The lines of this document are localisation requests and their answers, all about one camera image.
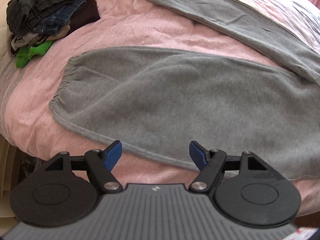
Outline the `grey sweatpants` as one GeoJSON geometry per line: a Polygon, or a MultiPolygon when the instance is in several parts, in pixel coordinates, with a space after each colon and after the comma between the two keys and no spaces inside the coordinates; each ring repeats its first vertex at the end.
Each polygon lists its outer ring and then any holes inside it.
{"type": "Polygon", "coordinates": [[[250,150],[296,179],[319,176],[319,55],[237,0],[147,0],[220,30],[276,66],[187,50],[113,47],[69,59],[49,107],[65,128],[195,168],[189,142],[250,150]]]}

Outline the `green knitted garment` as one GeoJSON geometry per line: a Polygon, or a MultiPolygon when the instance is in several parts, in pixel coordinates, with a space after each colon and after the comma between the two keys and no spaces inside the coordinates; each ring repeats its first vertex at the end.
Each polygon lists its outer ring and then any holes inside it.
{"type": "Polygon", "coordinates": [[[16,68],[24,68],[35,56],[43,56],[47,53],[55,41],[46,41],[37,46],[23,46],[16,54],[16,68]]]}

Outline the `pink duvet cover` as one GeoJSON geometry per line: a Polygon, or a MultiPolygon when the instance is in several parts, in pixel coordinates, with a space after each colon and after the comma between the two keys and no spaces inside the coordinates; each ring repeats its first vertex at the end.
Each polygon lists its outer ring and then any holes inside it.
{"type": "Polygon", "coordinates": [[[156,46],[274,62],[239,41],[145,0],[96,0],[100,20],[57,41],[42,57],[17,69],[1,51],[1,135],[22,151],[48,159],[101,147],[60,126],[49,102],[67,61],[86,51],[116,46],[156,46]]]}

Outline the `light grey garment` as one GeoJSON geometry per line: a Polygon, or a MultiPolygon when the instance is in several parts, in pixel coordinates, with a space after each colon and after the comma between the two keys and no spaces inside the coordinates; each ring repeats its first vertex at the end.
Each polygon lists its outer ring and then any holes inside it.
{"type": "Polygon", "coordinates": [[[7,50],[11,55],[16,55],[23,46],[31,47],[42,44],[45,41],[59,40],[67,35],[70,31],[70,25],[63,26],[56,35],[44,35],[29,32],[22,38],[17,38],[12,32],[7,30],[7,50]]]}

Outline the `dark maroon garment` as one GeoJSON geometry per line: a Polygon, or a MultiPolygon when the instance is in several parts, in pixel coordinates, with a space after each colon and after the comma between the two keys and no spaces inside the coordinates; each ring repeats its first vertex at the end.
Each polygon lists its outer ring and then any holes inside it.
{"type": "Polygon", "coordinates": [[[100,20],[96,0],[85,0],[86,2],[71,16],[70,29],[67,35],[79,28],[100,20]]]}

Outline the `blue denim jeans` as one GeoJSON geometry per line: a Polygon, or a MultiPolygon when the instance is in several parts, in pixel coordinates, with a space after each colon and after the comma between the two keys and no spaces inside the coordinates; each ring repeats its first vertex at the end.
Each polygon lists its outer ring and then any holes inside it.
{"type": "Polygon", "coordinates": [[[56,35],[67,24],[68,20],[71,19],[71,16],[85,4],[85,0],[75,0],[72,3],[64,5],[41,20],[38,25],[33,27],[32,32],[42,35],[56,35]]]}

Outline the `black jacket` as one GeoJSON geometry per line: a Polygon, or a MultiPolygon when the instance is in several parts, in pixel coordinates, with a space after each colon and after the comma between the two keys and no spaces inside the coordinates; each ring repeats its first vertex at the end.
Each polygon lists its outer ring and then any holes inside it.
{"type": "Polygon", "coordinates": [[[7,6],[7,25],[22,38],[39,22],[75,0],[10,0],[7,6]]]}

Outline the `cream padded headboard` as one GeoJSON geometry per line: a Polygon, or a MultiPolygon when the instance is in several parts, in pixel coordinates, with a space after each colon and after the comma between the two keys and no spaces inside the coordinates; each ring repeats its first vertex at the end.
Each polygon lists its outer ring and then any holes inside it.
{"type": "Polygon", "coordinates": [[[7,51],[7,3],[9,0],[1,0],[1,27],[0,27],[0,55],[1,58],[4,56],[7,51]]]}

